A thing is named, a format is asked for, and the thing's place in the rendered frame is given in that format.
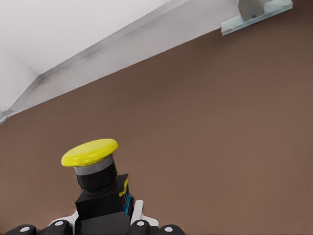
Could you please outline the yellow push button black housing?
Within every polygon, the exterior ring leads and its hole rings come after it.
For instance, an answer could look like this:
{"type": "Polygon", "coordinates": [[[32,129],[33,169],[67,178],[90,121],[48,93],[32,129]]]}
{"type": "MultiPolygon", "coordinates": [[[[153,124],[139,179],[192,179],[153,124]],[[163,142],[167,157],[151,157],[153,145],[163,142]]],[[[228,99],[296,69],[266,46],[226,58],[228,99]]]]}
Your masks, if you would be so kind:
{"type": "Polygon", "coordinates": [[[119,175],[113,139],[94,140],[69,150],[61,160],[73,167],[82,192],[75,202],[76,235],[125,235],[134,211],[127,174],[119,175]]]}

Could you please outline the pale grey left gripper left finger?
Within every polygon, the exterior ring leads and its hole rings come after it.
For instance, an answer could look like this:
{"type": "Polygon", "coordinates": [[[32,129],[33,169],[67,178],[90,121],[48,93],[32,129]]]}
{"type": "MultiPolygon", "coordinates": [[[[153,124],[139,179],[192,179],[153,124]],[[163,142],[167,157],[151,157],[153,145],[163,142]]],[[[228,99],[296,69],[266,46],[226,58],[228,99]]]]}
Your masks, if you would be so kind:
{"type": "Polygon", "coordinates": [[[74,235],[78,212],[73,215],[53,220],[47,230],[48,235],[74,235]]]}

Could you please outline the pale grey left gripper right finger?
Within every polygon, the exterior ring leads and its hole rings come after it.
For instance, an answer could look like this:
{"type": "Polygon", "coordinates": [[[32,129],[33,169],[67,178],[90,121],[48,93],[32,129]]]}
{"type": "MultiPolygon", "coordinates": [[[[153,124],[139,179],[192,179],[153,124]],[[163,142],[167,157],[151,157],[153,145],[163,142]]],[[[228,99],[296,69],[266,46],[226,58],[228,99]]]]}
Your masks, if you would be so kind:
{"type": "Polygon", "coordinates": [[[159,222],[151,217],[145,216],[143,212],[144,201],[136,200],[131,218],[131,225],[126,235],[157,235],[159,222]]]}

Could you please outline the silver frame post with foot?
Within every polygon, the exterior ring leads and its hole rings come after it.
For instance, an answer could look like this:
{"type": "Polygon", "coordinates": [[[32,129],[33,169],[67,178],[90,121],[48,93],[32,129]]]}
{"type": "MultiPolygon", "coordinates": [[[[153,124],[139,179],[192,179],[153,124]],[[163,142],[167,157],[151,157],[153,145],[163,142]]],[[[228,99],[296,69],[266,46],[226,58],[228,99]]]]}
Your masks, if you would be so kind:
{"type": "Polygon", "coordinates": [[[222,22],[223,36],[293,8],[292,0],[237,0],[239,15],[222,22]]]}
{"type": "Polygon", "coordinates": [[[0,107],[0,125],[3,124],[13,112],[11,108],[5,106],[0,107]]]}

